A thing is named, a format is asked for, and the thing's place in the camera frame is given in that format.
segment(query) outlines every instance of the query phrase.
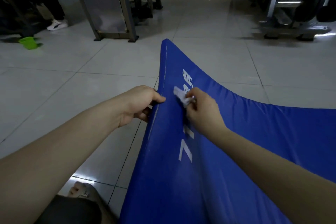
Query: blue mat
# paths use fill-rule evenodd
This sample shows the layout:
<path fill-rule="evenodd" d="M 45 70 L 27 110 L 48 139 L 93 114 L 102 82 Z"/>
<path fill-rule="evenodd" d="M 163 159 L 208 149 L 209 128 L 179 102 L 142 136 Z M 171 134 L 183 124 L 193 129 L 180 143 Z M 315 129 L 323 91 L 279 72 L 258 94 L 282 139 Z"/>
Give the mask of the blue mat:
<path fill-rule="evenodd" d="M 229 129 L 336 182 L 336 110 L 243 98 L 215 82 L 166 39 L 158 92 L 167 100 L 153 108 L 120 223 L 290 223 L 224 152 L 188 123 L 174 86 L 199 87 L 216 100 Z"/>

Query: weight plate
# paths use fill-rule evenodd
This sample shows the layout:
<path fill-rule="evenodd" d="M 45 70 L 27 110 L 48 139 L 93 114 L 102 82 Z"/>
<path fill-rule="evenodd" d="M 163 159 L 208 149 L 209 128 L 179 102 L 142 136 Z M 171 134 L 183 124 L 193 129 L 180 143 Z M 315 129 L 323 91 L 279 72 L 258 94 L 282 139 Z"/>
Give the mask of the weight plate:
<path fill-rule="evenodd" d="M 296 8 L 294 13 L 295 21 L 310 21 L 322 8 L 325 0 L 301 0 L 303 4 Z"/>
<path fill-rule="evenodd" d="M 336 0 L 329 0 L 328 5 L 322 7 L 316 15 L 319 22 L 336 21 Z"/>

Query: bare foot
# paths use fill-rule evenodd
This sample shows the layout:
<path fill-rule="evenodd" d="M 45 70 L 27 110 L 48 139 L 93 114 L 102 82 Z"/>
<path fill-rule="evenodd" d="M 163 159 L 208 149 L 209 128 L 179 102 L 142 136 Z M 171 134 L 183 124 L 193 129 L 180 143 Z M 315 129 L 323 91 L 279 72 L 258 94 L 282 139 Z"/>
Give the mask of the bare foot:
<path fill-rule="evenodd" d="M 115 224 L 115 217 L 104 204 L 96 189 L 88 183 L 75 182 L 68 193 L 68 197 L 80 197 L 94 201 L 101 210 L 101 224 Z"/>

